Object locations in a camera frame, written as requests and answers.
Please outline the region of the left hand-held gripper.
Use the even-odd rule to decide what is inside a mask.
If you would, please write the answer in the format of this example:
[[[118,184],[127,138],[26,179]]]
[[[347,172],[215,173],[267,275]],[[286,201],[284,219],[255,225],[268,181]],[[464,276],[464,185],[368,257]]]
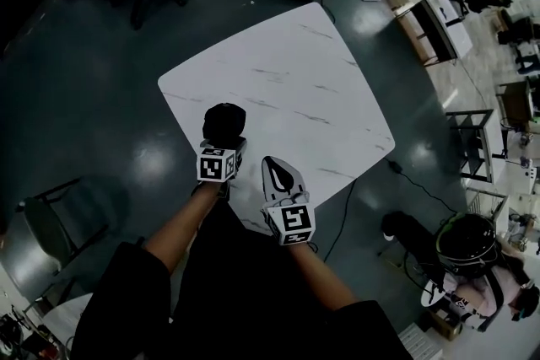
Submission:
[[[216,143],[204,139],[197,151],[197,180],[201,182],[224,183],[235,178],[240,169],[246,150],[244,137],[231,142]]]

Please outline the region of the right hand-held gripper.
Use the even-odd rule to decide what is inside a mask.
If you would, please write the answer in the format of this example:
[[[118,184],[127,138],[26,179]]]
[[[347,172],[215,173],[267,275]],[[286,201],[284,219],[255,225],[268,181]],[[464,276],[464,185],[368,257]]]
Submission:
[[[316,231],[315,212],[301,173],[282,159],[266,156],[262,160],[262,187],[269,201],[262,214],[278,244],[311,241]],[[277,199],[279,193],[291,196]]]

